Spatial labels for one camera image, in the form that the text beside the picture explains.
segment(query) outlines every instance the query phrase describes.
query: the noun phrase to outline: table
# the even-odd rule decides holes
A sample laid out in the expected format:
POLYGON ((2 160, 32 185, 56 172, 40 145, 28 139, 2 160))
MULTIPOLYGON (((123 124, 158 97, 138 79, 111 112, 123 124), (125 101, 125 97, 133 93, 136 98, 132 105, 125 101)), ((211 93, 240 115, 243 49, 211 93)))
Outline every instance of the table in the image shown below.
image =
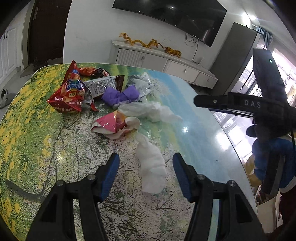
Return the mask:
MULTIPOLYGON (((60 114, 47 104, 68 66, 52 65, 37 71, 17 94, 0 125, 0 214, 19 240, 25 240, 41 202, 57 180, 81 180, 104 164, 112 152, 119 154, 120 167, 109 197, 99 204, 110 240, 185 237, 193 205, 183 197, 173 171, 175 152, 211 180, 225 183, 234 179, 256 211, 249 181, 229 139, 207 109, 194 106, 196 93, 184 80, 135 67, 78 64, 102 67, 111 75, 146 71, 154 84, 148 99, 160 101, 183 118, 182 123, 174 124, 141 119, 139 132, 160 148, 168 171, 164 190, 150 195, 141 192, 136 132, 118 140, 90 132, 92 121, 112 112, 111 108, 99 102, 99 112, 84 108, 79 114, 60 114)), ((83 240, 78 202, 74 202, 74 211, 77 239, 83 240)), ((215 237, 217 213, 215 202, 209 240, 215 237)))

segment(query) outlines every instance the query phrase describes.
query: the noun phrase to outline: brown door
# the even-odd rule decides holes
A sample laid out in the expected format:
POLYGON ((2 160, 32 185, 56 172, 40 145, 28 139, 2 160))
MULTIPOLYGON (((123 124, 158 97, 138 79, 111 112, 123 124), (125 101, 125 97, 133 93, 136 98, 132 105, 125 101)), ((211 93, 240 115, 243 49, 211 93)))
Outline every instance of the brown door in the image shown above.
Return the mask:
POLYGON ((35 58, 63 57, 67 17, 72 0, 36 0, 29 32, 29 63, 35 58))

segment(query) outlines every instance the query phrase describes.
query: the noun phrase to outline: ceiling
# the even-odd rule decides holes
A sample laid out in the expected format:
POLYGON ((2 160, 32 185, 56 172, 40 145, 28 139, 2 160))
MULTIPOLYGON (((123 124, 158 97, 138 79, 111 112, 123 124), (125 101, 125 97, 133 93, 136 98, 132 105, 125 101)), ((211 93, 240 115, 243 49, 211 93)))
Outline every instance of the ceiling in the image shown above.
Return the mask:
POLYGON ((296 54, 296 43, 278 15, 263 0, 240 0, 249 16, 255 16, 253 24, 270 31, 275 38, 296 54))

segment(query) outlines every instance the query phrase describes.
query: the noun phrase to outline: baseboard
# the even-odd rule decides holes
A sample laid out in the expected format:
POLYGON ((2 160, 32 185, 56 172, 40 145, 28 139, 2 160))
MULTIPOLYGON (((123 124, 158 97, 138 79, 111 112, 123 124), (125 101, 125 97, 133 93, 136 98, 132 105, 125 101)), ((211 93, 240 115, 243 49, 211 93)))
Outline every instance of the baseboard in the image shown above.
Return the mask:
POLYGON ((15 68, 0 84, 0 91, 5 87, 8 81, 17 73, 17 68, 15 68))

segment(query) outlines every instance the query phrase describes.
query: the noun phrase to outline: blue gripper pad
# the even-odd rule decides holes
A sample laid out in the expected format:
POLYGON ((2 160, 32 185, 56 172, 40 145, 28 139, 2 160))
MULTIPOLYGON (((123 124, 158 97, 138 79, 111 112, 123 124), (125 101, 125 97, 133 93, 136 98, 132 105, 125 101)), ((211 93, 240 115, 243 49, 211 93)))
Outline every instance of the blue gripper pad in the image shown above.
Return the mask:
POLYGON ((104 201, 110 193, 111 187, 113 185, 114 179, 116 177, 119 168, 119 155, 113 153, 106 163, 107 169, 105 171, 105 178, 102 180, 101 189, 101 199, 104 201))
POLYGON ((191 201, 192 192, 191 192, 191 184, 188 175, 186 174, 185 169, 187 168, 187 164, 183 160, 180 153, 175 153, 173 155, 173 167, 183 193, 183 196, 187 198, 188 201, 191 201))

